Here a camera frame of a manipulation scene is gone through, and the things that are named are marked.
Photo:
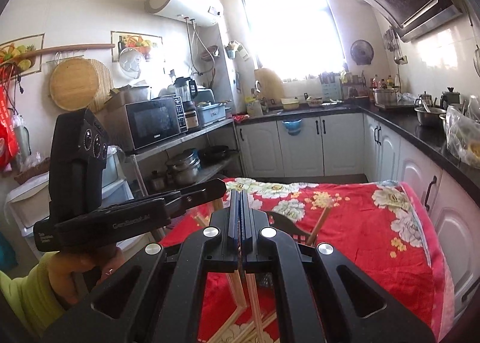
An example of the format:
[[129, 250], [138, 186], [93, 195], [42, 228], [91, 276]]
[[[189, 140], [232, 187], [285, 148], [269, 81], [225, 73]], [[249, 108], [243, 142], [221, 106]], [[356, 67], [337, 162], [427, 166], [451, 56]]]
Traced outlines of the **green sleeve forearm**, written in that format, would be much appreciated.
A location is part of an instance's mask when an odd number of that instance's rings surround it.
[[48, 266], [56, 252], [42, 256], [27, 276], [11, 279], [1, 272], [1, 292], [16, 318], [31, 336], [41, 337], [65, 313], [51, 288]]

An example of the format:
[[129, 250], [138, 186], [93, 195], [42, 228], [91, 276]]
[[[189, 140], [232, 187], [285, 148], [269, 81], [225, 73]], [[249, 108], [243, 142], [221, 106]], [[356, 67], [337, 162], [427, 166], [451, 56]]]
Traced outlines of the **person left hand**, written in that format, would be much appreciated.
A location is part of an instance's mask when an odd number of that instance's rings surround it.
[[115, 248], [112, 257], [96, 259], [87, 254], [70, 254], [58, 252], [47, 262], [47, 272], [50, 287], [55, 297], [64, 308], [76, 305], [80, 300], [80, 293], [74, 275], [83, 274], [99, 267], [101, 276], [96, 285], [103, 283], [125, 262], [125, 257], [120, 248]]

